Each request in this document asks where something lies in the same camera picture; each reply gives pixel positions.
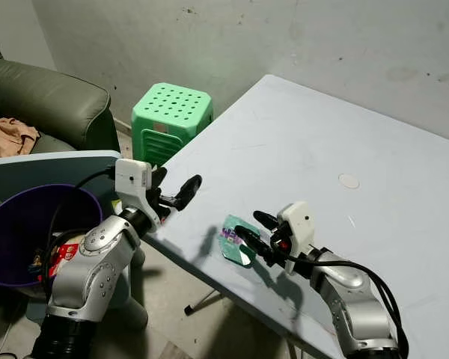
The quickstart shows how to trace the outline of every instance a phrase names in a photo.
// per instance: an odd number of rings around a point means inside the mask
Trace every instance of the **trash bin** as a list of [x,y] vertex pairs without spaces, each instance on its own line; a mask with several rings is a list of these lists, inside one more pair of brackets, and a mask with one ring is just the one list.
[[54,232],[91,229],[102,221],[98,200],[72,185],[42,185],[16,194],[0,205],[0,286],[15,288],[32,298],[44,298],[36,274],[28,272],[37,249],[45,249],[49,225],[65,198]]

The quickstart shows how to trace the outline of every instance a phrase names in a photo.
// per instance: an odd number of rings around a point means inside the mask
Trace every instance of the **green sofa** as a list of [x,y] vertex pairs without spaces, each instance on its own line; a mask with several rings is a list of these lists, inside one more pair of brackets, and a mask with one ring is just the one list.
[[40,132],[31,153],[70,150],[120,152],[109,93],[89,82],[6,61],[0,53],[0,117]]

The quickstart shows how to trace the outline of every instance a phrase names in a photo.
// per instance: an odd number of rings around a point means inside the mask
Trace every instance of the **green packet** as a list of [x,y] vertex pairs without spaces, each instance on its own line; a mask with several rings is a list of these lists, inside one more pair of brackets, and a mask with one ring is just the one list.
[[256,253],[247,246],[245,241],[236,235],[234,228],[237,225],[248,228],[257,235],[260,234],[260,231],[252,224],[249,224],[234,215],[228,215],[224,220],[222,231],[218,237],[219,245],[222,248],[224,258],[240,264],[241,266],[249,266],[256,257]]

